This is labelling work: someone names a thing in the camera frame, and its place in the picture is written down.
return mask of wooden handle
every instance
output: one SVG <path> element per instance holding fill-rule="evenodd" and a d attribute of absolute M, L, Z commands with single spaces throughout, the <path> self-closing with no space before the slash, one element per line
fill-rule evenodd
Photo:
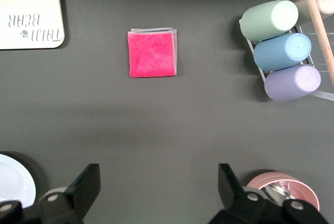
<path fill-rule="evenodd" d="M 318 36 L 319 44 L 324 55 L 330 79 L 334 86 L 334 56 L 332 49 L 330 48 L 330 43 L 326 34 L 323 19 L 319 11 L 317 0 L 306 0 L 306 3 Z"/>

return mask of bolt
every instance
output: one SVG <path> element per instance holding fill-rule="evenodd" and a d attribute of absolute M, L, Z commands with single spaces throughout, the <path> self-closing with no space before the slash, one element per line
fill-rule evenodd
<path fill-rule="evenodd" d="M 5 212 L 7 210 L 10 210 L 12 206 L 13 206 L 12 204 L 3 205 L 2 207 L 0 207 L 0 212 Z"/>
<path fill-rule="evenodd" d="M 259 200 L 259 197 L 254 193 L 249 193 L 247 195 L 247 198 L 254 202 L 257 202 Z"/>
<path fill-rule="evenodd" d="M 303 210 L 303 209 L 304 209 L 303 204 L 301 204 L 300 202 L 297 202 L 297 201 L 292 201 L 292 202 L 291 202 L 291 206 L 292 206 L 294 209 L 297 209 L 297 210 Z"/>
<path fill-rule="evenodd" d="M 55 201 L 57 198 L 58 198 L 58 195 L 57 195 L 57 194 L 53 194 L 53 195 L 51 195 L 51 196 L 49 196 L 49 197 L 47 198 L 47 201 L 48 201 L 48 202 L 53 202 L 53 201 Z"/>

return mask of pink cloth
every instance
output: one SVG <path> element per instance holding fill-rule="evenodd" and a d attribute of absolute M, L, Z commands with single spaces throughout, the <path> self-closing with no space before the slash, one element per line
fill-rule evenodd
<path fill-rule="evenodd" d="M 176 30 L 128 33 L 130 77 L 176 75 Z"/>

